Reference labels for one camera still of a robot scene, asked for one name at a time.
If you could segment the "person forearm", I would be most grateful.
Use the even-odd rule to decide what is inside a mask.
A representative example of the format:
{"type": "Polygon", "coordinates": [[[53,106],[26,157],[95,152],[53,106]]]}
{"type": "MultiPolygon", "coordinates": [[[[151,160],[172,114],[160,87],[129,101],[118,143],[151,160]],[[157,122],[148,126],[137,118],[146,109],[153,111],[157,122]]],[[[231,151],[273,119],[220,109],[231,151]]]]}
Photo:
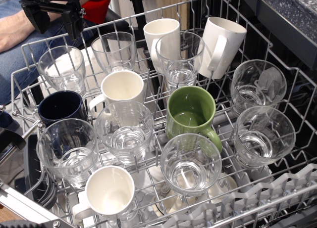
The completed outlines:
{"type": "Polygon", "coordinates": [[[44,34],[35,30],[21,8],[0,8],[0,52],[8,51],[27,40],[49,38],[50,30],[44,34]]]}

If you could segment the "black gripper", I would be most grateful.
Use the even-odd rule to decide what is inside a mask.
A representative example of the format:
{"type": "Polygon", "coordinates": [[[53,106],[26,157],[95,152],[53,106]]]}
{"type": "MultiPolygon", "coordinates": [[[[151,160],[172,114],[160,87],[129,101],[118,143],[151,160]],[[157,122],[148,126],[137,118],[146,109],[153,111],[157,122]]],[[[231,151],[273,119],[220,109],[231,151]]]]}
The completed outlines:
{"type": "Polygon", "coordinates": [[[76,40],[83,31],[82,17],[85,11],[80,0],[21,0],[21,6],[39,33],[45,33],[50,27],[49,12],[62,15],[71,40],[76,40]]]}

